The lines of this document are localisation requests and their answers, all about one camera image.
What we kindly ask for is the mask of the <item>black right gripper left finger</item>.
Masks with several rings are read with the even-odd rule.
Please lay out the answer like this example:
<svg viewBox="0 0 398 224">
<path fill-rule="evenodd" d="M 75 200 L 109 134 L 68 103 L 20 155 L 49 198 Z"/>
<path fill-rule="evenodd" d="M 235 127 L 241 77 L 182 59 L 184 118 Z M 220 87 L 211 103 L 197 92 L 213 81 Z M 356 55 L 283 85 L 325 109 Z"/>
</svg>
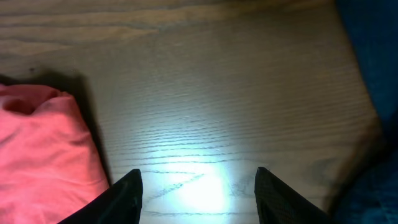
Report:
<svg viewBox="0 0 398 224">
<path fill-rule="evenodd" d="M 133 169 L 60 224 L 138 224 L 142 209 L 141 171 Z"/>
</svg>

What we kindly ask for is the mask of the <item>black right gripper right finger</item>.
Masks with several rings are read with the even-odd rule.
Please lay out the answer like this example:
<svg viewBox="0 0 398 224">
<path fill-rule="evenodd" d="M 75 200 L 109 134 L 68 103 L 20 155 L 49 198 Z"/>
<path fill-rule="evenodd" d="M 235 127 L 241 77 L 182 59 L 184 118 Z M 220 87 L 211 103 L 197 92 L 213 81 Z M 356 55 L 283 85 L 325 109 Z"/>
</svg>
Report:
<svg viewBox="0 0 398 224">
<path fill-rule="evenodd" d="M 265 167 L 257 168 L 254 193 L 260 224 L 333 223 L 325 212 Z"/>
</svg>

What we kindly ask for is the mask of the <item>orange printed t-shirt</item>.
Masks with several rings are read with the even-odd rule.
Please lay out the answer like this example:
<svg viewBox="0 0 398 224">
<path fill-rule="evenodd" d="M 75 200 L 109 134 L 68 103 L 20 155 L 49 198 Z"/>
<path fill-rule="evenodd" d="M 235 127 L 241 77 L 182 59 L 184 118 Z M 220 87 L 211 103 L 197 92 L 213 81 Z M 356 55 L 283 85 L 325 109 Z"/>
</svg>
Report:
<svg viewBox="0 0 398 224">
<path fill-rule="evenodd" d="M 75 98 L 1 86 L 1 222 L 58 223 L 109 187 Z"/>
</svg>

